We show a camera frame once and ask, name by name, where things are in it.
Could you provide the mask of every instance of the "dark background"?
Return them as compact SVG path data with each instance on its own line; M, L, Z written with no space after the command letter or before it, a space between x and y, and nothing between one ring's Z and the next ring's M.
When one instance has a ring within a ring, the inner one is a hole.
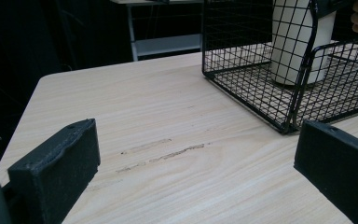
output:
M200 14L200 4L133 7L136 39L199 34ZM41 77L132 61L127 21L109 0L0 0L0 157Z

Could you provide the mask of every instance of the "light wood grain surface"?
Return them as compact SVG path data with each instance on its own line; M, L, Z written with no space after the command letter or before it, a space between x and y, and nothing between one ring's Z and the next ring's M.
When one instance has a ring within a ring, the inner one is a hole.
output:
M88 118L102 164L65 223L350 223L293 168L298 135L212 85L200 53L43 77L0 183L12 163ZM358 117L335 126L358 137Z

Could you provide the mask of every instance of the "scratch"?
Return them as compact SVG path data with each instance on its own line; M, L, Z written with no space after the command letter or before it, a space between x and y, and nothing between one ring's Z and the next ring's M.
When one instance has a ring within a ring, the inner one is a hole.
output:
M137 167L139 167L139 166L145 166L145 165L146 165L146 162L145 162L145 161L142 161L142 162L139 162L138 164L133 165L133 166L131 166L131 167L125 166L125 167L122 168L122 169L116 170L116 172L117 172L118 174L120 174L120 173L123 173L123 172L130 171L130 170L132 170L132 169L134 169L134 168L137 168Z
M171 154L168 154L168 155L165 155L165 156L162 156L160 158L157 158L157 159L153 159L153 160L150 160L149 162L156 162L156 161L160 161L160 160L167 160L168 158L171 158L171 157L175 157L177 155L180 155L180 154L183 154L189 150L192 150L192 149L196 149L196 148L202 148L204 147L204 144L201 144L201 145L197 145L197 146L193 146L193 147L187 147L183 150L180 150L180 151L177 151L177 152L173 152Z
M168 155L165 155L165 156L162 156L162 157L159 157L157 159L153 159L153 160L150 160L149 162L157 162L157 161L160 161L160 160L167 160L169 158L172 158L172 157L175 157L177 155L180 155L180 154L183 154L189 150L192 150L192 149L196 149L196 148L202 148L202 147L205 147L204 144L201 144L201 145L196 145L196 146L192 146L192 147L187 147L183 150L180 150L180 151L177 151L177 152L173 152L173 153L170 153ZM122 174L122 173L125 173L125 172L128 172L130 170L133 170L133 169L136 169L136 168L139 168L141 166L146 166L147 165L147 161L141 161L141 162L138 162L137 164L133 165L133 166L125 166L119 170L116 170L116 173L118 174Z
M123 181L123 179L105 181L105 182L103 182L101 184L88 185L85 191L88 192L88 191L95 191L95 190L98 190L98 189L104 189L104 188L109 187L111 185L114 185L116 183L120 183L121 181Z
M168 143L168 142L171 142L171 141L172 141L172 139L168 138L168 139L162 139L162 140L159 140L159 141L156 141L156 142L144 144L144 145L141 145L141 146L138 146L138 147L133 147L130 150L122 151L121 155L125 155L125 154L128 154L128 153L133 153L133 152L138 152L138 151L145 150L145 149L149 149L151 147L155 147L155 146L158 146L160 144Z

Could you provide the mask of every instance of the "white cup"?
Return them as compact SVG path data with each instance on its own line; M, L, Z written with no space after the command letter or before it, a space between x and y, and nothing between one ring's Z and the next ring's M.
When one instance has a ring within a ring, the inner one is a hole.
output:
M273 0L271 78L284 85L295 85L305 50L310 40L312 15L307 9L309 0ZM329 44L336 12L318 20L313 49ZM327 57L320 50L312 63L307 83L324 79Z

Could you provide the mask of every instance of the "wire mesh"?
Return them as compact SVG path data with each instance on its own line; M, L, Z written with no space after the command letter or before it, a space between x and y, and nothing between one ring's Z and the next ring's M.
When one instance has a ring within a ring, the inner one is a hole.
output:
M288 2L205 1L204 75L283 133L358 113L351 11L337 12L332 41L316 48L317 5Z

